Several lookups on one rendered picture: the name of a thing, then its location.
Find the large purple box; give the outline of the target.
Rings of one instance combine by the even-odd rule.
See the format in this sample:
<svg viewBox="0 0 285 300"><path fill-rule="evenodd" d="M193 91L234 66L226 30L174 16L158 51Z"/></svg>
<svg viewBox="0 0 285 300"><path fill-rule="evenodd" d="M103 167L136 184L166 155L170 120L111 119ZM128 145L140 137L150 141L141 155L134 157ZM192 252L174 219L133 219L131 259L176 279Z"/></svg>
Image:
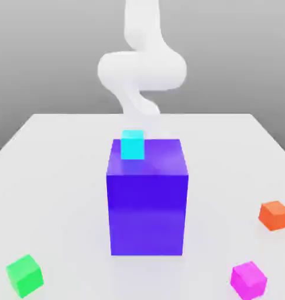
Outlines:
<svg viewBox="0 0 285 300"><path fill-rule="evenodd" d="M188 170L181 142L147 139L143 160L112 143L107 168L112 255L182 255Z"/></svg>

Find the small green cube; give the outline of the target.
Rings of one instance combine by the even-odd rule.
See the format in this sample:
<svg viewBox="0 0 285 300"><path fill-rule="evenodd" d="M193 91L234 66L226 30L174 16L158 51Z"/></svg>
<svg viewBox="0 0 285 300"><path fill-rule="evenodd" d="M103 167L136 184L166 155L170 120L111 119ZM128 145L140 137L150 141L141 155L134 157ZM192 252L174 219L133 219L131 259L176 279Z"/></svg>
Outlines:
<svg viewBox="0 0 285 300"><path fill-rule="evenodd" d="M12 288L20 298L24 298L44 284L42 269L30 254L7 265L6 273Z"/></svg>

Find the small cyan cube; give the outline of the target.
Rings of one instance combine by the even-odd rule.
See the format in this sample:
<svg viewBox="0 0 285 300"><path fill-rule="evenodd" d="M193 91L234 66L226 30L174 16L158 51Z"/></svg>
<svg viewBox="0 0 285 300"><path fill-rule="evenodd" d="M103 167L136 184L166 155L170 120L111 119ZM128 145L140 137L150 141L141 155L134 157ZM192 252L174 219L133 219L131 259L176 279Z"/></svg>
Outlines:
<svg viewBox="0 0 285 300"><path fill-rule="evenodd" d="M121 136L121 159L142 160L145 158L143 130L126 129Z"/></svg>

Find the small orange cube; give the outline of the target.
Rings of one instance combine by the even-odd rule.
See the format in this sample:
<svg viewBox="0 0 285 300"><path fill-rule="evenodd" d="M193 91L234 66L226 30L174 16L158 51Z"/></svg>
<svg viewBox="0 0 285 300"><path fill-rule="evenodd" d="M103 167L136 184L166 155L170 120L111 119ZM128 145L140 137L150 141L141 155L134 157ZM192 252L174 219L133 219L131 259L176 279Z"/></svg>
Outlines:
<svg viewBox="0 0 285 300"><path fill-rule="evenodd" d="M285 228L285 205L275 200L262 203L258 219L270 230Z"/></svg>

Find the small magenta cube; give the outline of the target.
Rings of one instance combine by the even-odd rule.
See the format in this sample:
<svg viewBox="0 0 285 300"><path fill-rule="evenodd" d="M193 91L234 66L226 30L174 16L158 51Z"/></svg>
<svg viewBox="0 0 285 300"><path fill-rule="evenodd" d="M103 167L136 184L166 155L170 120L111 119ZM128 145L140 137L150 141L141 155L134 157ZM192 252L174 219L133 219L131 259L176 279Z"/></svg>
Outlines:
<svg viewBox="0 0 285 300"><path fill-rule="evenodd" d="M230 284L242 300L253 300L265 293L267 277L250 261L232 268Z"/></svg>

